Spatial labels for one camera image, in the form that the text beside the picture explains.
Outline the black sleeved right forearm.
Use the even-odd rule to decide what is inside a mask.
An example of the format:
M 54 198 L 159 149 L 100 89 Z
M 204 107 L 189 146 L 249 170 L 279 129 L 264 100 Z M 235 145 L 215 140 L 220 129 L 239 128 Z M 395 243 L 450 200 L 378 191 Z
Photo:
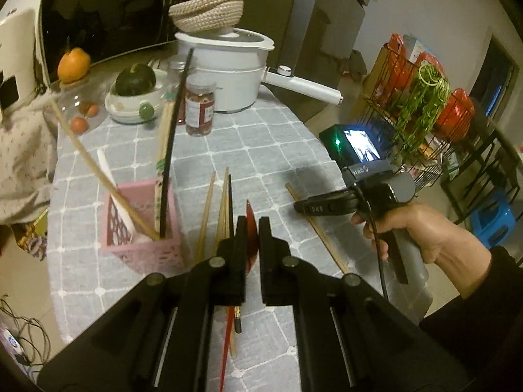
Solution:
M 522 268 L 507 250 L 491 250 L 487 277 L 471 296 L 457 296 L 419 327 L 472 380 L 473 391 L 522 390 Z

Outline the person's right hand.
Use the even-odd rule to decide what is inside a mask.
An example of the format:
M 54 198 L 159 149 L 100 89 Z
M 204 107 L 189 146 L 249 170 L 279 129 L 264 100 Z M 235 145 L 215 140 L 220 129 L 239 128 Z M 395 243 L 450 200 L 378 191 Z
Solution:
M 417 244 L 423 261 L 439 266 L 463 299 L 470 297 L 488 276 L 490 251 L 472 233 L 430 206 L 401 206 L 374 223 L 356 213 L 351 222 L 363 225 L 363 235 L 377 247 L 382 260 L 388 259 L 388 244 L 378 236 L 405 229 Z

